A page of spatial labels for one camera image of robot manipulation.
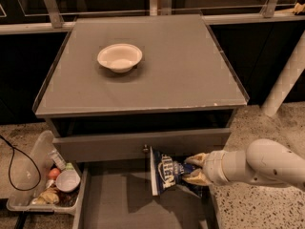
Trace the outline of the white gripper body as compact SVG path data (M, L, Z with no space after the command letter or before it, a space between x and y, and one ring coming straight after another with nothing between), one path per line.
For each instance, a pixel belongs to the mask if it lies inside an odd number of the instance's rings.
M212 151L204 160L203 173L214 185L222 186L229 183L222 168L222 159L225 154L225 151Z

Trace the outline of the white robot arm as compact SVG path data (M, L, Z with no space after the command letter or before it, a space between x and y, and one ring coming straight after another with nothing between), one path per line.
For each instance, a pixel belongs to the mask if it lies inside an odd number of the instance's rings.
M305 159L270 139L255 140L245 150L200 153L185 162L196 166L183 176L194 185L243 182L255 186L293 186L305 191Z

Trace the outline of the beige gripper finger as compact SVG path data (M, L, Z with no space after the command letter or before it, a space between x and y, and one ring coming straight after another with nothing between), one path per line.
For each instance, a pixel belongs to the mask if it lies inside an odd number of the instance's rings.
M184 162L203 168L204 167L204 162L205 162L207 157L208 157L208 154L200 153L200 154L196 154L194 156L187 157L184 160Z
M195 169L190 174L186 174L182 179L190 184L198 186L208 186L212 182L204 175L201 169Z

